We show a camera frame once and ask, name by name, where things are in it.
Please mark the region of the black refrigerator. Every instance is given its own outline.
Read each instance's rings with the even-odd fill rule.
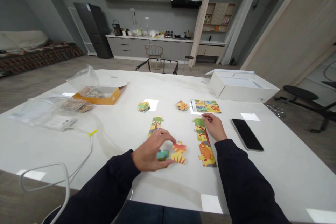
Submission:
[[[113,54],[105,35],[110,33],[105,16],[99,6],[73,3],[96,50],[98,58],[112,58]]]

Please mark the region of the gold metal chair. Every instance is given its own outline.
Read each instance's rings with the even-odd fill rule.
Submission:
[[[163,48],[161,46],[156,46],[156,45],[145,45],[145,50],[146,50],[146,54],[148,55],[148,59],[151,59],[151,58],[160,58],[161,59],[161,56],[163,54]],[[149,61],[149,65],[150,65],[150,68],[151,69],[161,69],[162,68],[162,60],[160,60],[160,68],[158,68],[158,59],[156,59],[156,68],[153,68],[152,67],[152,61],[150,60]]]

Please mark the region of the white cushion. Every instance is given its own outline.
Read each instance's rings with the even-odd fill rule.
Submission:
[[[1,33],[19,48],[36,47],[48,40],[48,37],[41,31],[3,31]]]
[[[0,32],[0,50],[8,51],[18,49],[19,46]]]

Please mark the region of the range hood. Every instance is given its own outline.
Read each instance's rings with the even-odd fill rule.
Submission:
[[[172,8],[199,9],[202,1],[199,0],[171,0]]]

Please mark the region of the clear plastic bag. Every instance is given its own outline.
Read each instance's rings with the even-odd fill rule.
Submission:
[[[90,65],[66,81],[83,97],[106,98],[100,87],[99,78]]]
[[[28,99],[19,113],[14,113],[9,118],[31,127],[43,126],[54,115],[75,116],[90,110],[92,106],[88,101],[60,95],[33,98]]]

